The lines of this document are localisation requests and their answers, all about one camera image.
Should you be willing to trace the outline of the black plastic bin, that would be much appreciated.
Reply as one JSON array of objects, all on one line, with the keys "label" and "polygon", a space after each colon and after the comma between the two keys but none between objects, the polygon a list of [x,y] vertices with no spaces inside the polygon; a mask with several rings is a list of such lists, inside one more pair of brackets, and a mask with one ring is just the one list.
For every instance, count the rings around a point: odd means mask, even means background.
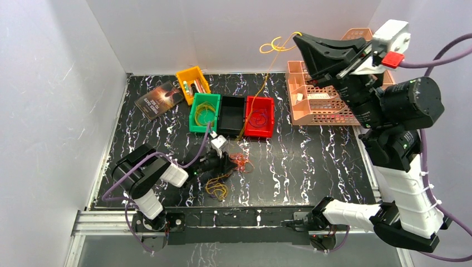
[{"label": "black plastic bin", "polygon": [[245,123],[245,96],[221,95],[217,133],[238,136]]}]

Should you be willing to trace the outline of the red plastic bin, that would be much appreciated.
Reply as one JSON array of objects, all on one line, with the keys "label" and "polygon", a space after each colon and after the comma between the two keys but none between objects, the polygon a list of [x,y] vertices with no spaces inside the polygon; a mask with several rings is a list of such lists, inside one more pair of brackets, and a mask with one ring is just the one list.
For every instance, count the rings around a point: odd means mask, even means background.
[{"label": "red plastic bin", "polygon": [[274,131],[274,99],[247,96],[245,108],[247,125],[244,136],[271,138]]}]

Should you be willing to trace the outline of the green plastic bin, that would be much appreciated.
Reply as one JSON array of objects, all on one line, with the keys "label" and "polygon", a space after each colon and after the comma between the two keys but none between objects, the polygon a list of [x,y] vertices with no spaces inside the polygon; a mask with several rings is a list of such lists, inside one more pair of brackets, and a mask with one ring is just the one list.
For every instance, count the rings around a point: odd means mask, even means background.
[{"label": "green plastic bin", "polygon": [[208,125],[211,131],[217,131],[220,99],[220,94],[212,93],[197,93],[194,96],[189,115],[190,132],[204,133]]}]

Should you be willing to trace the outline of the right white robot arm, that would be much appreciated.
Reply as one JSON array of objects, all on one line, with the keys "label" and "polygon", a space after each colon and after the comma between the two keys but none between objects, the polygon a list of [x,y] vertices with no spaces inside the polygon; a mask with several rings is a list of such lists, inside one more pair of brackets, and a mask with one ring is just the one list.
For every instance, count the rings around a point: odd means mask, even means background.
[{"label": "right white robot arm", "polygon": [[359,138],[394,198],[365,205],[325,197],[303,222],[320,230],[334,225],[362,228],[391,246],[433,252],[439,243],[437,232],[447,228],[448,217],[427,195],[419,131],[431,127],[444,112],[437,83],[422,76],[382,88],[380,74],[358,74],[363,63],[396,68],[403,61],[399,49],[390,50],[377,40],[337,41],[305,33],[293,40],[311,84],[334,87],[366,129]]}]

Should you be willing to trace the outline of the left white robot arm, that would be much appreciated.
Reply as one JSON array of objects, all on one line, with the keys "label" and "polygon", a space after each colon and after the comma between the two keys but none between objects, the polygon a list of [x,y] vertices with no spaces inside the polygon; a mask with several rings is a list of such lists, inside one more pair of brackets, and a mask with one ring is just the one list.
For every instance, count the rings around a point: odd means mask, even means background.
[{"label": "left white robot arm", "polygon": [[221,193],[218,183],[237,168],[227,152],[211,148],[197,150],[183,162],[173,162],[152,146],[143,144],[120,159],[114,166],[111,176],[115,187],[121,187],[129,197],[129,203],[137,208],[139,221],[151,231],[162,231],[169,225],[170,216],[154,192],[159,182],[167,182],[181,188],[195,176],[210,173],[210,193]]}]

